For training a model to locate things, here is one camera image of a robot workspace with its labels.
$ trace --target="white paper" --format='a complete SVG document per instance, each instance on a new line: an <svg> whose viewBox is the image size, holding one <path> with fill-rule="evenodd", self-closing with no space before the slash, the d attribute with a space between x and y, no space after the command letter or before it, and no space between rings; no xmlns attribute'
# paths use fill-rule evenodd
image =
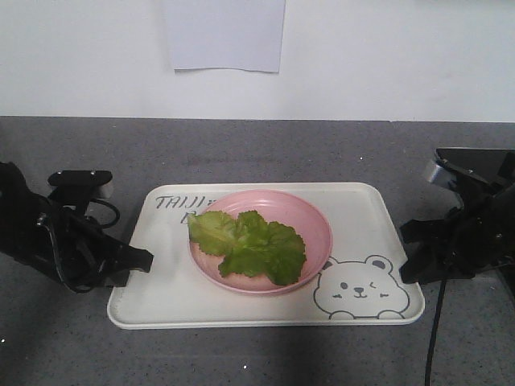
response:
<svg viewBox="0 0 515 386"><path fill-rule="evenodd" d="M165 0L174 69L278 72L285 0Z"/></svg>

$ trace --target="lettuce leaf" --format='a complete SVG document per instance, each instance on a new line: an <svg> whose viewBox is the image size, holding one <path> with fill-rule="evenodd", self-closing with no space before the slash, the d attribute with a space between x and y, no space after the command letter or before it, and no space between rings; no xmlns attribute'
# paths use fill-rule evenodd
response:
<svg viewBox="0 0 515 386"><path fill-rule="evenodd" d="M191 214L187 225L190 240L199 243L200 250L224 256L218 265L222 277L265 274L276 285L299 280L306 247L292 227L267 223L257 211L242 212L237 219L222 211Z"/></svg>

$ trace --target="bear face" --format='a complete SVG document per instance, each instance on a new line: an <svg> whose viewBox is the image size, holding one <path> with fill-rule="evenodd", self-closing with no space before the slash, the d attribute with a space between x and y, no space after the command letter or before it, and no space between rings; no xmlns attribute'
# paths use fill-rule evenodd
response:
<svg viewBox="0 0 515 386"><path fill-rule="evenodd" d="M410 298L392 271L391 261L379 255L341 263L330 257L319 273L315 304L330 319L403 318Z"/></svg>

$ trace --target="white tray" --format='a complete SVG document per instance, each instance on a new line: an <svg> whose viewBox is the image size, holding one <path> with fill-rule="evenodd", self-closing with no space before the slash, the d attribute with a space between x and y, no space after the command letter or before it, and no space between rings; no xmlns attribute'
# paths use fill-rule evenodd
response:
<svg viewBox="0 0 515 386"><path fill-rule="evenodd" d="M224 289L206 279L189 253L187 213L258 188L306 199L332 227L332 265L289 294ZM405 285L399 277L406 255L382 197L363 183L158 187L146 197L131 245L153 253L154 263L150 273L132 272L126 287L113 289L107 313L120 328L407 324L424 310L418 284ZM356 298L361 289L367 298Z"/></svg>

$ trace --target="black cable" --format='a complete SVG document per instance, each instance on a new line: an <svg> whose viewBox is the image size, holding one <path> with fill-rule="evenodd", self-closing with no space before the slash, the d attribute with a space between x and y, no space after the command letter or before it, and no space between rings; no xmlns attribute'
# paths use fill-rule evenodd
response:
<svg viewBox="0 0 515 386"><path fill-rule="evenodd" d="M63 285L71 290L72 292L75 292L76 294L86 294L89 291L93 289L93 287L88 287L86 289L80 289L76 286L74 286L66 277L63 271L63 265L61 264L61 258L60 258L60 252L59 247L57 244L57 238L56 238L56 232L54 231L54 227L52 225L51 221L47 221L48 217L46 214L42 214L38 218L38 226L43 227L47 230L48 235L50 236L50 242L51 242L51 248L52 248L52 254L54 255L54 264L56 265L56 272L57 276L59 276L59 279L63 283Z"/></svg>
<svg viewBox="0 0 515 386"><path fill-rule="evenodd" d="M115 216L114 220L108 222L107 224L100 224L100 225L98 225L99 228L101 228L101 229L111 228L114 225L116 225L116 223L120 220L120 211L118 210L117 207L115 207L111 203L108 203L106 201L102 201L101 199L91 199L91 202L92 203L98 203L99 205L103 205L105 207L108 207L109 209L111 209L114 212L114 216Z"/></svg>
<svg viewBox="0 0 515 386"><path fill-rule="evenodd" d="M433 319L433 328L431 329L431 338L429 340L429 348L427 350L426 376L424 382L425 386L431 385L431 369L433 366L433 354L435 353L436 333L438 331L440 315L442 313L443 295L445 294L446 285L447 277L444 277L440 282L440 291L438 293L438 301L436 302L435 318Z"/></svg>

